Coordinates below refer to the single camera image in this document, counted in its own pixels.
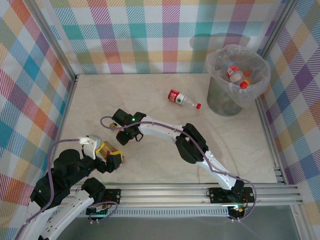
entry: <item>plaid fabric wall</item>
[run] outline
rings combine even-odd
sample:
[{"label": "plaid fabric wall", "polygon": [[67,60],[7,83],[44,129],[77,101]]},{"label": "plaid fabric wall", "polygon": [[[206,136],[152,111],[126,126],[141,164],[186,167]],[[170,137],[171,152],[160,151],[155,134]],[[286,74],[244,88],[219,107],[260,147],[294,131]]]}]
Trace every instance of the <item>plaid fabric wall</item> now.
[{"label": "plaid fabric wall", "polygon": [[24,221],[71,80],[22,0],[0,0],[0,239]]},{"label": "plaid fabric wall", "polygon": [[320,239],[320,1],[300,0],[268,62],[263,102],[285,173]]},{"label": "plaid fabric wall", "polygon": [[281,17],[281,14],[282,14],[287,2],[288,2],[288,0],[281,0],[281,3],[278,6],[278,8],[272,18],[272,21],[271,21],[268,29],[266,30],[265,35],[260,43],[259,49],[258,49],[258,51],[256,51],[258,54],[261,54],[263,48],[265,47],[266,42],[269,39],[269,37],[271,36],[271,33],[273,32],[273,30],[276,26],[277,20],[279,19],[279,17]]},{"label": "plaid fabric wall", "polygon": [[202,73],[227,44],[257,51],[281,2],[37,0],[80,74]]}]

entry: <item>beige floor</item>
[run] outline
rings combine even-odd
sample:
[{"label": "beige floor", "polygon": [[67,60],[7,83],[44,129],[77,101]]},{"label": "beige floor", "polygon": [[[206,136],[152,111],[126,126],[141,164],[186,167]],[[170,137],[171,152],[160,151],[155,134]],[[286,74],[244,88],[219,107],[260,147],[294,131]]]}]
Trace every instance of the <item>beige floor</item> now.
[{"label": "beige floor", "polygon": [[[215,114],[206,103],[209,79],[207,74],[81,75],[61,139],[97,134],[123,151],[125,161],[119,169],[111,174],[91,174],[103,182],[215,182],[205,170],[182,160],[176,146],[168,141],[145,136],[141,142],[130,141],[122,146],[116,140],[116,131],[100,125],[101,117],[112,116],[118,108],[130,114],[142,112],[169,124],[193,124],[232,174],[254,183],[275,183],[256,106],[233,117]],[[170,102],[170,89],[195,97],[202,104],[201,109]],[[62,143],[56,156],[67,148],[80,150],[81,146]]]}]

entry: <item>plastic bottle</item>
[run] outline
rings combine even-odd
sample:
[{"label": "plastic bottle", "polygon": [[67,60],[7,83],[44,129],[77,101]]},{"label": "plastic bottle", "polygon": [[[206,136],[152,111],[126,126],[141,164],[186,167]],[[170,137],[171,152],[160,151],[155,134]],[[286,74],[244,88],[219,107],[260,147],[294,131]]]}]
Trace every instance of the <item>plastic bottle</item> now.
[{"label": "plastic bottle", "polygon": [[176,90],[173,90],[173,89],[171,89],[171,91],[169,92],[168,99],[172,102],[175,102],[175,103],[183,105],[183,106],[189,106],[189,107],[193,107],[196,109],[201,108],[200,103],[197,103],[191,97],[189,97],[185,94],[182,94],[182,93],[180,93]]},{"label": "plastic bottle", "polygon": [[240,68],[236,65],[234,61],[228,57],[227,54],[221,53],[219,56],[221,64],[223,64],[225,75],[228,79],[240,86],[242,89],[246,89],[248,87],[248,83],[244,81],[244,73],[240,70]]},{"label": "plastic bottle", "polygon": [[243,81],[246,82],[248,85],[251,85],[251,73],[249,71],[245,71]]}]

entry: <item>cable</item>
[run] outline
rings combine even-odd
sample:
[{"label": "cable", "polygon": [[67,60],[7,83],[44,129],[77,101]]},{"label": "cable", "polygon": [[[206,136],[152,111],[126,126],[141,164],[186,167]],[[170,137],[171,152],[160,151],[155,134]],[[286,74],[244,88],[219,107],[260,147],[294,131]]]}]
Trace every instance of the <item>cable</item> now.
[{"label": "cable", "polygon": [[[97,207],[97,206],[102,205],[102,204],[114,204],[115,205],[115,209],[108,216],[105,216],[104,218],[100,219],[99,222],[101,222],[101,221],[109,218],[111,215],[113,215],[117,211],[118,206],[119,206],[118,203],[115,202],[115,201],[103,201],[103,202],[92,204],[92,205],[88,206],[88,208]],[[91,215],[92,215],[92,213],[89,215],[89,220],[92,223],[93,220],[91,219]]]},{"label": "cable", "polygon": [[78,186],[77,188],[76,188],[76,190],[75,190],[75,194],[77,194],[78,193],[78,189],[80,189],[81,188],[81,186]]},{"label": "cable", "polygon": [[120,126],[120,127],[109,127],[109,126],[106,126],[104,125],[103,123],[103,120],[104,119],[112,119],[111,116],[103,116],[101,119],[100,119],[100,124],[106,128],[106,129],[110,129],[110,130],[122,130],[122,129],[126,129],[126,128],[129,128],[129,127],[132,127],[132,126],[135,126],[135,125],[139,125],[139,124],[151,124],[151,125],[157,125],[157,126],[161,126],[161,127],[164,127],[166,129],[170,129],[170,130],[173,130],[175,132],[178,132],[178,133],[181,133],[183,135],[185,135],[187,138],[189,138],[193,144],[196,146],[196,148],[200,151],[201,155],[203,156],[203,158],[205,159],[205,161],[207,162],[211,172],[213,173],[216,173],[216,174],[220,174],[220,175],[224,175],[224,176],[228,176],[230,178],[233,178],[233,179],[236,179],[236,180],[239,180],[239,181],[243,181],[243,182],[246,182],[248,184],[251,185],[252,189],[253,189],[253,192],[254,192],[254,202],[253,202],[253,205],[252,205],[252,208],[249,210],[249,212],[244,216],[242,217],[241,219],[246,219],[251,213],[252,211],[254,210],[255,206],[256,206],[256,203],[257,203],[257,189],[255,187],[255,185],[247,180],[247,179],[243,179],[243,178],[240,178],[240,177],[237,177],[237,176],[234,176],[234,175],[231,175],[230,173],[226,173],[226,172],[222,172],[222,171],[216,171],[213,169],[213,165],[212,163],[209,161],[209,159],[207,158],[206,154],[204,153],[204,151],[201,149],[201,147],[197,144],[197,142],[186,132],[182,131],[182,130],[179,130],[179,129],[176,129],[174,127],[171,127],[171,126],[168,126],[168,125],[165,125],[163,123],[159,123],[159,122],[153,122],[153,121],[138,121],[138,122],[134,122],[134,123],[131,123],[129,125],[125,125],[125,126]]},{"label": "cable", "polygon": [[65,142],[78,142],[78,141],[79,141],[78,138],[77,138],[77,139],[63,139],[63,140],[59,140],[59,141],[54,142],[54,143],[52,144],[52,146],[49,148],[48,156],[47,156],[47,161],[46,161],[46,167],[47,167],[47,170],[48,170],[48,178],[49,178],[49,185],[50,185],[50,200],[49,200],[49,202],[48,202],[43,208],[41,208],[36,214],[34,214],[33,216],[31,216],[29,219],[27,219],[27,220],[25,221],[26,224],[24,224],[24,225],[20,228],[19,232],[18,232],[18,233],[16,234],[16,236],[15,236],[16,239],[21,235],[21,233],[22,233],[23,229],[26,227],[26,225],[29,224],[29,223],[32,221],[32,219],[34,219],[36,216],[38,216],[38,215],[41,214],[43,211],[45,211],[45,210],[52,204],[52,202],[53,202],[53,200],[54,200],[54,197],[55,197],[55,189],[54,189],[54,182],[53,182],[52,173],[51,173],[51,161],[50,161],[50,159],[51,159],[51,154],[52,154],[52,150],[54,149],[54,147],[55,147],[56,145],[58,145],[58,144],[60,144],[60,143],[65,143]]},{"label": "cable", "polygon": [[244,207],[244,209],[247,209],[248,208],[248,197],[247,195],[243,195],[245,197],[245,201],[246,201],[246,205]]}]

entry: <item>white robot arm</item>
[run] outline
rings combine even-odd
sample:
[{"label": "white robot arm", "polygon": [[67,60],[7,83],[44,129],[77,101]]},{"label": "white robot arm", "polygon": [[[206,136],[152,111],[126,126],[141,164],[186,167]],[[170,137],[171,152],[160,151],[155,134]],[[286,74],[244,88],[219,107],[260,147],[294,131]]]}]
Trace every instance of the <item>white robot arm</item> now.
[{"label": "white robot arm", "polygon": [[[168,125],[167,123],[164,122],[160,122],[158,120],[155,120],[149,116],[145,116],[144,118],[142,118],[141,122],[152,122],[152,123],[159,123],[162,125]],[[170,127],[173,127],[176,130],[180,130],[183,131],[183,126],[178,126],[178,125],[169,125]],[[145,124],[142,123],[140,124],[140,126],[138,127],[140,133],[142,135],[153,135],[153,136],[157,136],[160,137],[162,139],[171,141],[173,143],[175,143],[177,141],[177,137],[180,136],[180,132],[174,131],[174,130],[170,130],[168,128],[164,128],[160,125],[157,124]],[[209,159],[210,163],[212,164],[212,168],[216,171],[219,172],[223,172],[223,173],[227,173],[229,174],[230,172],[215,158],[215,156],[211,153],[210,150],[207,150],[205,152],[206,157]],[[231,178],[229,176],[226,175],[222,175],[222,174],[217,174],[211,171],[211,169],[208,166],[207,161],[205,161],[203,159],[203,161],[197,161],[195,164],[197,164],[198,166],[204,168],[206,171],[208,171],[210,174],[212,174],[215,179],[217,180],[217,182],[219,183],[219,185],[221,186],[222,189],[225,190],[231,190],[231,188],[236,184],[236,179]]]},{"label": "white robot arm", "polygon": [[[40,213],[30,223],[22,226],[22,231],[16,240],[37,240],[49,239],[56,240],[62,231],[87,207],[94,203],[94,199],[84,190],[74,196],[74,200],[68,203],[57,215],[49,220],[52,213],[57,210],[58,206],[52,207]],[[27,209],[27,217],[40,210],[39,205],[33,201]]]}]

